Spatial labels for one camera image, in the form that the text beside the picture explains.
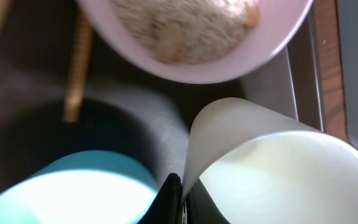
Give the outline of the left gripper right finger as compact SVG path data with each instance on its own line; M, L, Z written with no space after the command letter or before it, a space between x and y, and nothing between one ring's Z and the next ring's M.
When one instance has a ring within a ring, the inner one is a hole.
M198 179L186 198L188 224L229 224Z

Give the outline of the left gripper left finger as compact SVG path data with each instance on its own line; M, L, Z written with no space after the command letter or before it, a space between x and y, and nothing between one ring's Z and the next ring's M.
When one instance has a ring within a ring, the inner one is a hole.
M175 173L169 174L138 224L179 224L181 190L180 177Z

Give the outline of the white cup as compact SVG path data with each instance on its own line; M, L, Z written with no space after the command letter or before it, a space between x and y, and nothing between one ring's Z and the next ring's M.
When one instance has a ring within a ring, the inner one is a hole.
M197 180L229 223L358 224L358 150L241 98L196 116L184 195Z

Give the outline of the small light blue bowl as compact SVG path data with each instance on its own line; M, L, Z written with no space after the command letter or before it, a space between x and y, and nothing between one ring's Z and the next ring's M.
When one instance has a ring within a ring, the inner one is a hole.
M0 223L137 223L159 185L137 160L83 151L49 164L0 194Z

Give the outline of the pink bowl with rice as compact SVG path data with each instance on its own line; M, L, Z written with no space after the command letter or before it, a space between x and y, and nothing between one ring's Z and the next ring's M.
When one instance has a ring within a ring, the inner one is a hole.
M295 35L312 1L80 1L120 56L155 76L209 84L263 66Z

